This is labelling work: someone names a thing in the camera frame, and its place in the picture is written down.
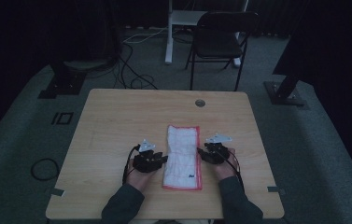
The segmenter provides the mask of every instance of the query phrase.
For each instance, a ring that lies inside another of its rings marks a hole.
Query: gray carpet
[[[126,35],[152,30],[127,31]],[[188,35],[177,35],[189,39]],[[190,45],[175,42],[173,63],[164,64],[166,39],[154,36],[133,47],[129,65],[140,75],[150,75],[160,90],[187,90],[190,70],[184,65]],[[300,82],[297,90],[310,109],[272,105],[263,81],[281,82],[273,76],[275,65],[287,45],[277,37],[252,37],[239,91],[248,94],[275,181],[283,190],[281,200],[285,219],[266,223],[352,223],[352,160],[331,124],[313,88]],[[124,47],[122,58],[130,50]],[[72,65],[83,68],[89,63]],[[94,88],[123,88],[113,71],[90,72],[79,95],[59,95],[56,99],[37,99],[46,89],[53,73],[45,67],[26,85],[0,122],[0,224],[46,223],[48,188],[55,180],[38,181],[30,174],[31,166],[43,158],[60,165],[77,127],[89,91]],[[221,64],[197,64],[194,89],[231,91],[237,69],[221,70]],[[135,75],[125,70],[129,85]],[[52,124],[56,113],[73,112],[69,125]],[[40,175],[52,175],[49,162],[36,167]],[[67,220],[51,223],[99,223],[98,220]]]

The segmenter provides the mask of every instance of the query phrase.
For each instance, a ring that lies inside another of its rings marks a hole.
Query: chair leg
[[[243,64],[245,63],[245,56],[246,55],[243,54],[242,59],[240,61],[240,67],[239,67],[239,72],[237,73],[236,86],[234,87],[234,91],[237,91],[237,88],[239,87],[240,76],[242,75]]]
[[[187,60],[187,64],[185,64],[185,69],[188,68],[188,64],[190,63],[190,56],[192,54],[192,48],[193,48],[193,46],[190,47],[190,55],[188,55],[188,60]]]
[[[193,72],[195,70],[195,52],[192,53],[192,68],[190,70],[190,91],[192,90],[193,86]]]
[[[228,65],[231,63],[232,60],[233,60],[233,59],[230,59],[230,60],[226,63],[225,67],[222,68],[222,69],[226,69],[226,68],[228,67]]]

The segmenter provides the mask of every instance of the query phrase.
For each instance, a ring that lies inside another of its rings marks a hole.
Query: dark background
[[[187,3],[175,1],[174,8]],[[196,6],[219,7],[218,1]],[[0,119],[42,67],[116,57],[117,29],[165,27],[167,8],[159,0],[0,0]],[[315,88],[352,158],[352,1],[250,0],[247,10],[261,16],[256,35],[291,36],[274,73]]]

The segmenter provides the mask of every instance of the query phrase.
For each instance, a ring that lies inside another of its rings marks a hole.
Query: dark sleeve
[[[226,224],[263,223],[262,211],[248,200],[236,176],[221,180],[219,190],[222,198],[222,213]]]
[[[112,196],[102,211],[102,223],[127,224],[140,210],[144,195],[131,185],[124,184]]]

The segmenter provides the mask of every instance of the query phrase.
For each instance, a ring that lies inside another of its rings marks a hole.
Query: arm
[[[234,149],[229,148],[231,156],[228,159],[234,167],[237,163],[234,158]],[[250,202],[242,190],[233,168],[227,163],[213,165],[219,181],[222,213],[227,224],[256,224],[262,223],[263,213],[254,203]]]
[[[156,172],[140,173],[133,169],[129,161],[129,174],[126,183],[112,196],[102,211],[102,223],[127,224],[140,210],[144,201],[143,191]]]
[[[139,190],[129,184],[122,185],[103,209],[102,223],[129,223],[137,215],[143,201],[144,195]]]
[[[226,224],[262,223],[262,211],[248,200],[236,176],[222,179],[219,182],[219,191]]]

